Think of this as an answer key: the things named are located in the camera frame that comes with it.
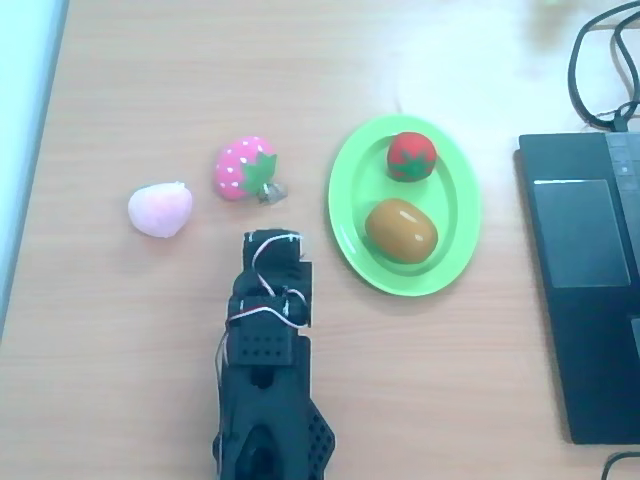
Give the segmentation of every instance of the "toy strawberry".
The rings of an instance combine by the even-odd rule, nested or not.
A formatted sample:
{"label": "toy strawberry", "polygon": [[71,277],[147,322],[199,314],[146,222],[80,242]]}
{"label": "toy strawberry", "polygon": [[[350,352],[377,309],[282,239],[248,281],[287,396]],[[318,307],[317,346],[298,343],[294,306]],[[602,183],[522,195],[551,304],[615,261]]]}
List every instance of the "toy strawberry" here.
{"label": "toy strawberry", "polygon": [[273,195],[282,194],[277,185],[269,183],[276,170],[276,159],[277,155],[264,138],[241,138],[220,151],[213,175],[214,186],[227,200],[257,195],[273,203]]}
{"label": "toy strawberry", "polygon": [[436,148],[424,135],[399,133],[387,152],[389,175],[399,182],[417,182],[431,175],[437,158]]}

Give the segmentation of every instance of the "oval plate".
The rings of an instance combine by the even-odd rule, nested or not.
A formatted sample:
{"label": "oval plate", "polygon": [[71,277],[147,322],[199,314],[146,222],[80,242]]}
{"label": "oval plate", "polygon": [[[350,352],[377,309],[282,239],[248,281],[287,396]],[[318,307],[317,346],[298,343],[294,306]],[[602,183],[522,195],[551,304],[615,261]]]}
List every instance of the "oval plate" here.
{"label": "oval plate", "polygon": [[[387,175],[387,150],[401,132],[421,133],[435,145],[439,158],[427,179],[401,183]],[[424,262],[396,263],[370,245],[365,220],[387,198],[411,202],[436,225],[438,245]],[[329,216],[342,253],[364,280],[393,295],[416,297],[462,273],[478,243],[482,205],[473,171],[449,137],[420,118],[387,115],[360,127],[340,150],[329,180]]]}

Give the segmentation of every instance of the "toy tomato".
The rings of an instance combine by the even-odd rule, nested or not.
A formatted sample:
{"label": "toy tomato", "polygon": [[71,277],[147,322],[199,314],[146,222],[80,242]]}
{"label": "toy tomato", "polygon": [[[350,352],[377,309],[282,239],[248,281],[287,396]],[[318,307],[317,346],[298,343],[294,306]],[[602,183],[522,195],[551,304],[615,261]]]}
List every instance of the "toy tomato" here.
{"label": "toy tomato", "polygon": [[399,182],[417,182],[431,175],[437,158],[436,148],[424,135],[399,133],[387,152],[389,175]]}

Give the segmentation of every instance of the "laptop touchpad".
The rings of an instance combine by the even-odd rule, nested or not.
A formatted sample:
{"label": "laptop touchpad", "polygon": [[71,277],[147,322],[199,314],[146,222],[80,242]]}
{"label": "laptop touchpad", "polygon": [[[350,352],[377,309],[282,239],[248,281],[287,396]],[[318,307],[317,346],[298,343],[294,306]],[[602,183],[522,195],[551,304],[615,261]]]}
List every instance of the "laptop touchpad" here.
{"label": "laptop touchpad", "polygon": [[629,285],[606,180],[537,180],[534,193],[555,288]]}

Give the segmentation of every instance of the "pink strawberry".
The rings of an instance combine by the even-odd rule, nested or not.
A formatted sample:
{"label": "pink strawberry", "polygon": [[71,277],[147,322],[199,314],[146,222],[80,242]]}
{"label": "pink strawberry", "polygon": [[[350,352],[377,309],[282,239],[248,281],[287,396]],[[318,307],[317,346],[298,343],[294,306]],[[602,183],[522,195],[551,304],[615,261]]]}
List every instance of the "pink strawberry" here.
{"label": "pink strawberry", "polygon": [[257,195],[276,168],[271,145],[260,137],[244,137],[220,151],[213,173],[214,186],[227,200]]}

